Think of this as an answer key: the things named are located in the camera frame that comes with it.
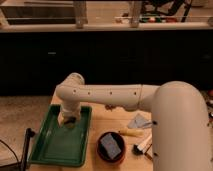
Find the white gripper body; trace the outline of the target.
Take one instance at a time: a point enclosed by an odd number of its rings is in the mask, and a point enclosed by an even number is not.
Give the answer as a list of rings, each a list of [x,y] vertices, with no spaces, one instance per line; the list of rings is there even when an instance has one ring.
[[[60,126],[65,126],[64,125],[65,121],[71,117],[75,117],[77,119],[77,123],[78,123],[81,119],[80,108],[77,107],[74,110],[68,110],[68,109],[64,108],[63,106],[61,106],[60,112],[58,115],[58,124]]]

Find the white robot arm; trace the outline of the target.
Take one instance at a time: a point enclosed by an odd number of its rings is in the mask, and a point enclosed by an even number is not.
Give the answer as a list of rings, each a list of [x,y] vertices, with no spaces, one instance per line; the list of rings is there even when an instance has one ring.
[[[146,111],[152,119],[153,171],[213,171],[206,102],[182,81],[156,85],[87,85],[72,73],[56,86],[62,100],[59,122],[80,119],[82,102]]]

